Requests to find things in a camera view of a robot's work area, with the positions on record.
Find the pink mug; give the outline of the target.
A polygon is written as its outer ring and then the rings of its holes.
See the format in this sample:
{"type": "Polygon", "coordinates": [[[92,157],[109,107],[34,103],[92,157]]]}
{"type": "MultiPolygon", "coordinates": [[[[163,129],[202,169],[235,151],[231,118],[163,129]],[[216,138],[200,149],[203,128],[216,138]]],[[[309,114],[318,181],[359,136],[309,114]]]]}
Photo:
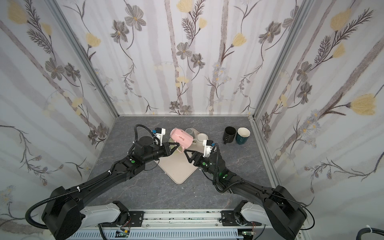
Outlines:
{"type": "Polygon", "coordinates": [[[194,140],[194,138],[190,134],[178,128],[174,128],[171,131],[170,136],[175,143],[180,144],[179,147],[177,147],[177,150],[180,153],[183,153],[184,150],[188,149],[192,145],[194,140]]]}

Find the cream white mug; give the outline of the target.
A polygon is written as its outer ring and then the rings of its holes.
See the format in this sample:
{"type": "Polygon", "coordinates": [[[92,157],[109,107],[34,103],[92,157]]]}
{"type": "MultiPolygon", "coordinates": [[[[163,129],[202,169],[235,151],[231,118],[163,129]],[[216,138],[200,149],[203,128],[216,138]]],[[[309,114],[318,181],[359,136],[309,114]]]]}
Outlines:
{"type": "Polygon", "coordinates": [[[204,133],[199,133],[197,134],[196,136],[196,145],[199,145],[199,146],[202,146],[203,145],[203,142],[208,140],[208,136],[204,133]]]}

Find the black mug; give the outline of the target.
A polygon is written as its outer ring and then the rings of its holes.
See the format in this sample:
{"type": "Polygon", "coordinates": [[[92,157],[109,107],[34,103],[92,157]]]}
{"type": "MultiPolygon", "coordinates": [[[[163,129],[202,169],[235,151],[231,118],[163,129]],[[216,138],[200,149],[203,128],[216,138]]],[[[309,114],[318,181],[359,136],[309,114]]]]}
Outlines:
{"type": "Polygon", "coordinates": [[[226,127],[223,134],[223,144],[232,143],[236,137],[237,130],[234,127],[226,127]]]}

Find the dark teal mug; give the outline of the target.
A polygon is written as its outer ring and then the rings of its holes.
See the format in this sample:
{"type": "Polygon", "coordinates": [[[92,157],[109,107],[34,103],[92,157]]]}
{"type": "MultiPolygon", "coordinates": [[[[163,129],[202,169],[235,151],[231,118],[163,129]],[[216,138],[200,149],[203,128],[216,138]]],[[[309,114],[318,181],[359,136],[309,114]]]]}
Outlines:
{"type": "Polygon", "coordinates": [[[249,139],[250,135],[251,135],[251,132],[249,129],[244,127],[238,128],[237,134],[236,134],[236,143],[238,145],[244,145],[249,139]]]}

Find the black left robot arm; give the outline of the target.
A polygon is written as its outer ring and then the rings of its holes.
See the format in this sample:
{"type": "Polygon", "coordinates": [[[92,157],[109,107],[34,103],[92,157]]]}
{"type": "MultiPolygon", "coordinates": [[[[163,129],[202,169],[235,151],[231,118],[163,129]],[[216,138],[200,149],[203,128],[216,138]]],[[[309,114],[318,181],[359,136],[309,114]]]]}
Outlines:
{"type": "Polygon", "coordinates": [[[25,220],[35,228],[49,230],[56,240],[65,240],[80,229],[86,216],[81,213],[90,202],[116,185],[132,179],[142,172],[146,163],[171,156],[180,146],[177,142],[163,142],[159,129],[148,130],[149,136],[135,140],[127,156],[116,161],[99,176],[78,186],[55,189],[51,196],[32,205],[25,220]]]}

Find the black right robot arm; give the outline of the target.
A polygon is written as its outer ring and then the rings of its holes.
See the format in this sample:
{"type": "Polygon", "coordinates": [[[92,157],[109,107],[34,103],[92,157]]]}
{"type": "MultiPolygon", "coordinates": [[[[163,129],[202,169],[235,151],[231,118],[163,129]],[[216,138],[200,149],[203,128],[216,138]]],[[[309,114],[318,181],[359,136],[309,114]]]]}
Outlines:
{"type": "Polygon", "coordinates": [[[212,183],[219,193],[230,192],[248,199],[264,208],[274,230],[286,240],[294,240],[307,219],[308,209],[297,202],[282,187],[264,187],[247,181],[226,167],[218,144],[210,148],[210,154],[184,150],[188,162],[212,175],[212,183]]]}

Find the grey mug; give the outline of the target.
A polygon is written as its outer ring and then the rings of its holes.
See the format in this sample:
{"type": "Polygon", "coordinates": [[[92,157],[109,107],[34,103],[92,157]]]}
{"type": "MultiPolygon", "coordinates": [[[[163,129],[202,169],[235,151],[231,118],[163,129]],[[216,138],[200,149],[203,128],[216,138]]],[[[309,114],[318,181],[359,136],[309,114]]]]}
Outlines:
{"type": "Polygon", "coordinates": [[[194,130],[192,128],[186,129],[185,132],[187,134],[189,134],[190,136],[192,136],[193,138],[195,137],[195,132],[194,132],[194,130]]]}

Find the beige plastic tray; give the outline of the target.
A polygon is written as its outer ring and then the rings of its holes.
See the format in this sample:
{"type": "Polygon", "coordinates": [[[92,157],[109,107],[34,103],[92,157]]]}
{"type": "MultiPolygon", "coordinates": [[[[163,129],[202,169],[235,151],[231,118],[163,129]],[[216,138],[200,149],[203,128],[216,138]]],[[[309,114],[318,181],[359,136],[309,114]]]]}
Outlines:
{"type": "MultiPolygon", "coordinates": [[[[192,145],[186,150],[193,150],[203,153],[203,145],[196,145],[196,136],[200,132],[194,128],[192,129],[195,132],[195,137],[192,145]]],[[[180,153],[179,151],[175,152],[169,157],[161,158],[159,166],[178,185],[182,184],[197,169],[197,167],[188,162],[184,152],[180,153]]]]}

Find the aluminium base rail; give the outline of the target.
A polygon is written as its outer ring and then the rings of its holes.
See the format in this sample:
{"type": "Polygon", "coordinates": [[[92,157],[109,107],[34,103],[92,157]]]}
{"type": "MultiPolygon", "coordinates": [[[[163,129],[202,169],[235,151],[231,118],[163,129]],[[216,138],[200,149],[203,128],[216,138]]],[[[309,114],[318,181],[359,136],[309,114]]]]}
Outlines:
{"type": "Polygon", "coordinates": [[[266,212],[259,206],[245,204],[241,210],[146,210],[131,211],[121,224],[87,224],[77,230],[69,240],[107,240],[103,230],[174,230],[174,229],[236,229],[243,240],[285,240],[271,226],[266,212]]]}

